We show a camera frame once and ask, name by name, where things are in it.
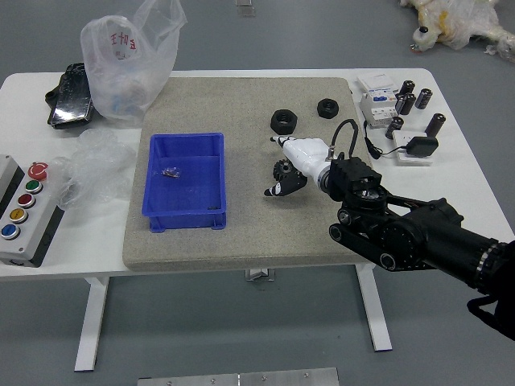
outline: push button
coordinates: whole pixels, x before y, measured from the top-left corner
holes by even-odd
[[[29,195],[26,193],[25,195],[20,195],[18,197],[18,205],[20,207],[29,208],[34,206],[35,204],[35,197],[33,195]]]
[[[28,170],[29,177],[36,181],[43,181],[47,177],[46,169],[48,165],[44,162],[34,162]]]
[[[25,184],[25,190],[27,193],[31,193],[33,195],[37,195],[43,189],[43,184],[40,181],[36,181],[32,179],[28,183]]]
[[[2,237],[6,240],[13,240],[19,235],[19,227],[8,224],[2,228]]]
[[[28,216],[29,214],[27,213],[27,211],[24,211],[20,207],[17,207],[9,214],[10,220],[15,224],[21,224],[23,221],[27,219]]]

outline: red emergency stop button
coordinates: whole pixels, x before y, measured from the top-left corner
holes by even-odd
[[[28,171],[29,177],[36,181],[43,181],[47,177],[47,168],[48,165],[44,162],[33,162]]]
[[[35,197],[33,195],[29,195],[28,193],[24,195],[20,195],[18,197],[18,205],[20,207],[29,208],[35,204]]]

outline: clear plastic wrap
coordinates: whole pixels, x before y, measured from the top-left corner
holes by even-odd
[[[130,179],[123,173],[134,165],[136,151],[120,143],[110,129],[89,129],[78,138],[71,158],[48,163],[48,188],[63,210],[130,197]]]
[[[426,51],[437,42],[459,50],[472,36],[481,36],[496,44],[488,46],[487,53],[515,61],[515,35],[499,25],[497,0],[401,0],[400,4],[418,11],[421,27],[413,34],[415,51]]]
[[[127,8],[133,5],[126,3]],[[105,16],[84,27],[84,65],[93,104],[102,116],[142,122],[170,76],[185,22],[179,0],[145,0],[134,16]]]

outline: white stuffed animal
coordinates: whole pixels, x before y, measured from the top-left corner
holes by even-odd
[[[436,42],[456,50],[465,47],[472,36],[481,36],[496,46],[487,46],[487,53],[496,52],[515,62],[515,35],[499,25],[493,7],[498,0],[400,0],[401,6],[418,11],[418,28],[413,33],[414,51],[425,51]]]

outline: green button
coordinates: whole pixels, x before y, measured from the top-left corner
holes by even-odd
[[[38,193],[42,187],[41,182],[34,179],[25,184],[25,190],[30,193]]]

